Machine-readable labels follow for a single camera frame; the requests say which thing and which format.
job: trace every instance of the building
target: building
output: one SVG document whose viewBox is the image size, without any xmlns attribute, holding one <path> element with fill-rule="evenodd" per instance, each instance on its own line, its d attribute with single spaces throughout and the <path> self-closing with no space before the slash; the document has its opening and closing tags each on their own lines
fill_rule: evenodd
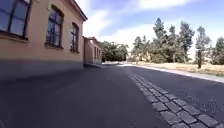
<svg viewBox="0 0 224 128">
<path fill-rule="evenodd" d="M 3 0 L 0 80 L 82 69 L 83 22 L 75 0 Z"/>
<path fill-rule="evenodd" d="M 85 53 L 84 61 L 85 64 L 101 64 L 102 63 L 102 43 L 99 42 L 95 37 L 86 38 L 84 37 Z"/>
</svg>

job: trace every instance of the sidewalk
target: sidewalk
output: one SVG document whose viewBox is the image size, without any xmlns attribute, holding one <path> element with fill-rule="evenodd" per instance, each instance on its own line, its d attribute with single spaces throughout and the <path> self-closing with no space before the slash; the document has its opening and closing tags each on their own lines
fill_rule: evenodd
<svg viewBox="0 0 224 128">
<path fill-rule="evenodd" d="M 140 66 L 140 65 L 132 65 L 132 66 L 145 68 L 145 69 L 151 69 L 151 70 L 157 70 L 157 71 L 162 71 L 162 72 L 174 73 L 174 74 L 178 74 L 178 75 L 183 75 L 183 76 L 188 76 L 188 77 L 193 77 L 193 78 L 199 78 L 199 79 L 203 79 L 203 80 L 209 80 L 209 81 L 224 83 L 224 78 L 223 77 L 218 77 L 218 76 L 213 76 L 213 75 L 189 73 L 189 72 L 180 71 L 180 70 L 162 69 L 162 68 L 154 68 L 154 67 Z"/>
</svg>

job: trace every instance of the street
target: street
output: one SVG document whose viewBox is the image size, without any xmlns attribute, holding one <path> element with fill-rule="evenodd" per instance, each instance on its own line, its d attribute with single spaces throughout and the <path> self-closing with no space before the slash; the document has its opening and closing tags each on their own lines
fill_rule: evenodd
<svg viewBox="0 0 224 128">
<path fill-rule="evenodd" d="M 213 117 L 214 126 L 224 121 L 222 83 L 133 66 L 0 82 L 0 120 L 5 128 L 171 128 L 135 78 L 145 79 L 143 85 L 152 82 Z"/>
</svg>

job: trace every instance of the grass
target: grass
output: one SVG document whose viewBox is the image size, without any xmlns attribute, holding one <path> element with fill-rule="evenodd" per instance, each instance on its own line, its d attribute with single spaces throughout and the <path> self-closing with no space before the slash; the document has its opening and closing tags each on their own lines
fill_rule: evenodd
<svg viewBox="0 0 224 128">
<path fill-rule="evenodd" d="M 209 74 L 209 75 L 224 77 L 224 66 L 222 65 L 202 65 L 202 68 L 198 69 L 198 65 L 194 65 L 194 64 L 179 64 L 179 63 L 155 64 L 155 63 L 146 63 L 146 62 L 138 62 L 138 64 L 149 66 L 149 67 L 181 70 L 181 71 L 187 71 L 191 73 L 201 73 L 201 74 Z"/>
</svg>

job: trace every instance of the sky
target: sky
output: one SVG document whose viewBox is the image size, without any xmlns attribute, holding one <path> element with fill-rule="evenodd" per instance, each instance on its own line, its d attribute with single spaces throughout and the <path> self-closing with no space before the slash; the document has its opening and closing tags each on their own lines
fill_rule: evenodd
<svg viewBox="0 0 224 128">
<path fill-rule="evenodd" d="M 197 28 L 205 28 L 215 45 L 217 38 L 224 36 L 224 0 L 76 0 L 88 20 L 84 23 L 84 36 L 96 37 L 99 41 L 115 41 L 133 48 L 137 36 L 155 37 L 153 26 L 158 17 L 168 31 L 171 25 L 179 32 L 180 22 Z M 195 46 L 189 51 L 195 55 Z"/>
</svg>

